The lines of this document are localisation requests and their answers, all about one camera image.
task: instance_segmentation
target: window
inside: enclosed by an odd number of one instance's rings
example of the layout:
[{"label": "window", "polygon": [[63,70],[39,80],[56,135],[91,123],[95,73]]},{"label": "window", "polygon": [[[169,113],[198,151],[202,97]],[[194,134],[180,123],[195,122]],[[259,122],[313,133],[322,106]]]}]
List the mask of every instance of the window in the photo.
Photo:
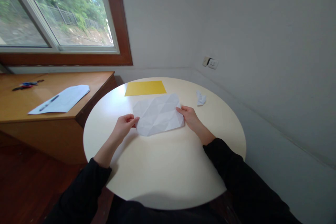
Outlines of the window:
[{"label": "window", "polygon": [[0,0],[4,65],[132,65],[122,0]]}]

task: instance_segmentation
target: creased paper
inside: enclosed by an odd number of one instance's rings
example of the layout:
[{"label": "creased paper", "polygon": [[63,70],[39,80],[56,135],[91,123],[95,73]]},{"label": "creased paper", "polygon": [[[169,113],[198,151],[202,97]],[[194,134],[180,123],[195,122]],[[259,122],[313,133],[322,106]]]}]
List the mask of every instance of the creased paper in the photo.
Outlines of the creased paper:
[{"label": "creased paper", "polygon": [[207,99],[207,96],[203,96],[200,91],[196,91],[197,94],[197,105],[203,105]]},{"label": "creased paper", "polygon": [[136,124],[138,133],[150,136],[183,126],[183,115],[176,107],[181,108],[181,105],[175,93],[138,101],[133,106],[134,117],[140,117]]}]

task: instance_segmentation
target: yellow paper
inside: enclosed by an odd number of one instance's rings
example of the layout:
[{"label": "yellow paper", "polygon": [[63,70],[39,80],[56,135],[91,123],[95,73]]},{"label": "yellow paper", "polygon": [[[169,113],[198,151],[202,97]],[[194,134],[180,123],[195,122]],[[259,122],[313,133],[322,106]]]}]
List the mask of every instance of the yellow paper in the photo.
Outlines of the yellow paper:
[{"label": "yellow paper", "polygon": [[167,93],[161,80],[153,82],[129,82],[125,96],[154,95],[159,93]]}]

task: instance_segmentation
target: wall socket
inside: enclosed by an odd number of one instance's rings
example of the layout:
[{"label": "wall socket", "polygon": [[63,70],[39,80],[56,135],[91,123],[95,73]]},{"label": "wall socket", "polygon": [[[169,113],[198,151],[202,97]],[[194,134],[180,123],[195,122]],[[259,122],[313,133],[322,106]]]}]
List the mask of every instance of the wall socket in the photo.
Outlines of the wall socket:
[{"label": "wall socket", "polygon": [[209,62],[209,57],[204,57],[204,60],[203,60],[202,65],[203,65],[203,66],[207,66],[207,65],[208,65],[208,62]]},{"label": "wall socket", "polygon": [[216,69],[218,66],[218,61],[215,59],[210,59],[208,66],[212,69]]}]

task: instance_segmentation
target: pen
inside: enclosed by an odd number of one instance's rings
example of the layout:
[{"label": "pen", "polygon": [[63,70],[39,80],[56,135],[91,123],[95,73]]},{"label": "pen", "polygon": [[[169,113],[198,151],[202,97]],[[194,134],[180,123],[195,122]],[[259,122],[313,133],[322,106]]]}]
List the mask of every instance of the pen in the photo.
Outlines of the pen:
[{"label": "pen", "polygon": [[54,100],[56,100],[56,98],[57,98],[58,96],[59,96],[59,95],[56,95],[53,99],[51,99],[51,101],[50,101],[49,103],[47,103],[46,105],[44,105],[44,107],[41,108],[40,111],[42,111],[42,110],[44,110],[46,107],[48,107],[48,105],[49,105],[50,103],[52,103]]}]

